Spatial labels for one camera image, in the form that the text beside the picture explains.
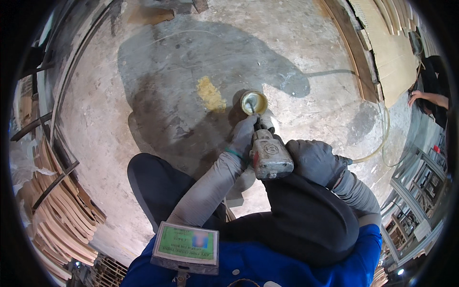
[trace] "green rubber band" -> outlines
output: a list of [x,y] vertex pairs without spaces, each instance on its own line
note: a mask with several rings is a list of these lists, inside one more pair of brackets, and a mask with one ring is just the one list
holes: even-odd
[[233,150],[230,150],[230,149],[227,148],[227,147],[225,148],[225,151],[234,154],[235,156],[237,156],[238,158],[240,158],[246,165],[249,165],[249,161],[246,160],[242,155],[238,154],[237,152],[235,152],[235,151],[233,151]]

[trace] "concrete floor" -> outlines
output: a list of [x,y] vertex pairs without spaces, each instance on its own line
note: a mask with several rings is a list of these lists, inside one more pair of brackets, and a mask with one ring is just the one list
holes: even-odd
[[[80,161],[80,183],[107,215],[91,242],[103,253],[129,265],[153,236],[126,176],[129,160],[149,152],[199,178],[243,117],[235,106],[244,89],[263,91],[284,141],[322,140],[354,159],[381,143],[382,110],[360,98],[342,39],[318,0],[209,0],[199,15],[182,6],[168,22],[128,23],[140,3],[161,7],[153,0],[111,4],[73,72],[58,121]],[[407,97],[390,108],[389,163],[407,138]],[[385,201],[393,168],[381,154],[350,169]],[[243,205],[232,208],[237,217],[270,209],[261,182],[242,195]]]

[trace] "metal cup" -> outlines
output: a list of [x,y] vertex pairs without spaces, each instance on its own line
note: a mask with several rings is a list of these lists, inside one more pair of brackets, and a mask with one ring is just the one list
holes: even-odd
[[254,114],[250,103],[252,103],[255,113],[263,114],[268,108],[268,99],[257,90],[248,90],[241,96],[241,109],[249,116]]

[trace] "hand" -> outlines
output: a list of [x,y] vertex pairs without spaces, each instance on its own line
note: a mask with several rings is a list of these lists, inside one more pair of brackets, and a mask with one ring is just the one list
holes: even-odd
[[248,116],[238,122],[233,131],[233,140],[229,149],[242,155],[246,160],[249,159],[249,152],[252,149],[253,125],[256,122],[256,115]]
[[323,141],[290,140],[285,147],[295,164],[294,173],[328,189],[347,169],[345,158],[333,155],[333,148]]
[[408,101],[408,106],[412,106],[414,104],[414,101],[417,99],[423,99],[424,98],[424,93],[421,92],[420,90],[415,90],[411,93],[411,98]]

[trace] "person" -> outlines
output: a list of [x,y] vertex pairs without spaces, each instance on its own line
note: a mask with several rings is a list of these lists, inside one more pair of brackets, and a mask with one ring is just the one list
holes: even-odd
[[[198,181],[146,153],[128,165],[133,193],[155,233],[161,221],[220,232],[218,276],[189,273],[186,285],[369,286],[381,252],[381,210],[324,142],[289,141],[293,172],[263,181],[271,211],[225,222],[222,200],[247,168],[256,121],[252,115],[236,125],[229,148]],[[155,239],[121,286],[176,284],[177,271],[150,264]]]
[[440,56],[430,56],[423,61],[425,69],[421,71],[423,90],[411,93],[408,105],[413,104],[427,115],[433,115],[435,122],[446,129],[447,111],[451,106],[448,76]]

